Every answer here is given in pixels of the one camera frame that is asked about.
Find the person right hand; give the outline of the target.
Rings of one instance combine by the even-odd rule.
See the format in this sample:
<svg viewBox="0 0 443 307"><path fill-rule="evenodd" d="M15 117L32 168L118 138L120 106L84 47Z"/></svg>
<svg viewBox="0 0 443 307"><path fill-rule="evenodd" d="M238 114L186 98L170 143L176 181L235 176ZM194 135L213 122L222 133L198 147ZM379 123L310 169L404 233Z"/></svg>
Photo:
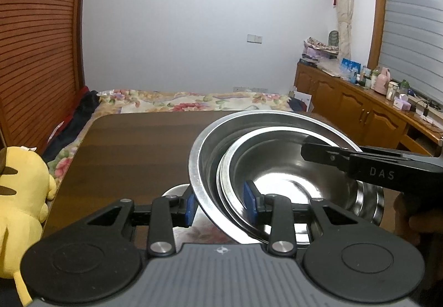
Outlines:
<svg viewBox="0 0 443 307"><path fill-rule="evenodd" d="M394 233L417 246L424 234L442 234L442 215L413 216L405 205L403 195L393 204L395 210Z"/></svg>

